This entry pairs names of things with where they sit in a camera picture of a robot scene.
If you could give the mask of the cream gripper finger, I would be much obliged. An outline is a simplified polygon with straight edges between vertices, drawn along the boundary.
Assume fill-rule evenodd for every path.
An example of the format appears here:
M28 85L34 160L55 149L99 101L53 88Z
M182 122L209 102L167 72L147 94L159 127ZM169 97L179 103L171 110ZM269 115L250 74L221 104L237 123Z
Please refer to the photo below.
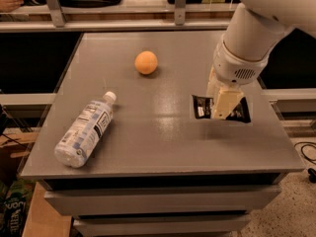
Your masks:
M216 115L218 87L215 83L208 83L206 95L211 98L211 117L214 119Z
M243 98L240 92L220 92L213 106L215 119L226 119Z

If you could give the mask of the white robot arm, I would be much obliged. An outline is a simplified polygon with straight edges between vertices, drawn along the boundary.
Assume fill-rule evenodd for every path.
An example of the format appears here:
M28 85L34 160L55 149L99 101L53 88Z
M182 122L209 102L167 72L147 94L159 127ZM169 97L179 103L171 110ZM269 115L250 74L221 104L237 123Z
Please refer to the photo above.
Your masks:
M267 66L274 47L293 30L316 37L316 0L240 0L214 54L206 94L211 116L226 119Z

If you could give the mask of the person hand in background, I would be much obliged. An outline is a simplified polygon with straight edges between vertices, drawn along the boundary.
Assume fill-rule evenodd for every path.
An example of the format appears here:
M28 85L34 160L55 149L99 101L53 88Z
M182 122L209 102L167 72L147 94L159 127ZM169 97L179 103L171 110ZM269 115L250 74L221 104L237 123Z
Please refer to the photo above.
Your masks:
M19 9L24 4L24 0L0 0L0 12L9 13Z

